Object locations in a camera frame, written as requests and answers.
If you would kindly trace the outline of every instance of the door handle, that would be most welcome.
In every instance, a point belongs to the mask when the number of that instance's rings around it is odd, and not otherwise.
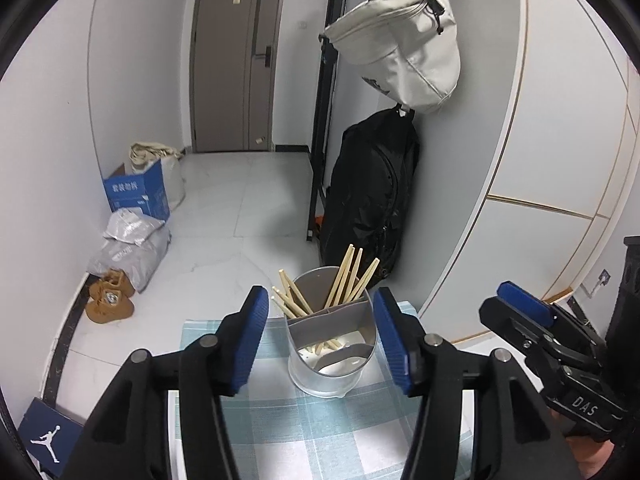
[[[267,48],[264,49],[264,54],[254,54],[254,57],[257,59],[264,58],[264,65],[267,68],[271,67],[271,51],[273,47],[271,45],[267,45]]]

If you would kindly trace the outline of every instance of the bundle of chopsticks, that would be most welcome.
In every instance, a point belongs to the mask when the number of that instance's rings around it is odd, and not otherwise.
[[[376,268],[380,263],[380,260],[378,258],[373,260],[369,268],[365,270],[362,278],[356,285],[355,280],[358,270],[360,269],[362,248],[358,249],[358,254],[356,255],[356,259],[352,267],[351,263],[353,261],[354,252],[355,248],[353,247],[353,244],[350,244],[347,248],[347,252],[345,253],[344,258],[342,259],[342,263],[340,264],[338,273],[335,275],[334,283],[331,286],[329,296],[327,297],[324,304],[324,308],[329,308],[332,306],[337,306],[343,303],[349,303],[350,301],[357,300],[362,296],[365,288],[373,277],[373,273],[376,271]],[[306,302],[305,297],[302,295],[293,280],[289,276],[287,276],[287,273],[283,269],[280,269],[279,273],[284,290],[279,290],[275,286],[272,287],[273,291],[276,293],[276,296],[272,296],[271,299],[278,305],[280,310],[283,311],[284,315],[289,319],[295,319],[297,317],[305,317],[309,314],[313,314],[314,311],[311,310],[311,307]],[[293,291],[293,293],[296,295],[300,304],[296,303],[291,291]],[[331,339],[331,341],[327,341],[325,343],[318,343],[315,348],[315,353],[320,354],[325,345],[327,345],[331,350],[338,350],[340,348],[340,342],[336,339]]]

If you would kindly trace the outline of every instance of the brown door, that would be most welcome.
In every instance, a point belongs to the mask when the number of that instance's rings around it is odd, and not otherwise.
[[[192,68],[194,150],[268,150],[280,0],[200,0]]]

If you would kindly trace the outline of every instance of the tiled floor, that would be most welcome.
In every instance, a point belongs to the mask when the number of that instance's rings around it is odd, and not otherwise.
[[[186,198],[172,213],[172,243],[133,317],[76,329],[58,407],[85,420],[127,356],[178,349],[186,319],[237,311],[252,285],[270,290],[279,269],[319,264],[306,241],[311,169],[305,153],[211,153],[182,161]]]

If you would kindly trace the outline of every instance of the plastic bag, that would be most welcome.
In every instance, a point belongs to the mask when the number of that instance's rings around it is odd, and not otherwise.
[[[164,225],[164,220],[158,220],[142,213],[142,209],[121,208],[112,213],[107,229],[102,234],[105,238],[114,238],[126,244],[137,246]]]
[[[162,180],[170,211],[178,207],[184,199],[184,181],[179,160],[181,156],[175,148],[159,142],[136,142],[129,150],[131,171],[134,174],[144,173],[158,158],[161,159]]]
[[[140,246],[108,240],[89,261],[86,270],[96,276],[109,269],[124,270],[131,285],[142,292],[164,258],[170,240],[171,234],[166,225],[154,231]]]

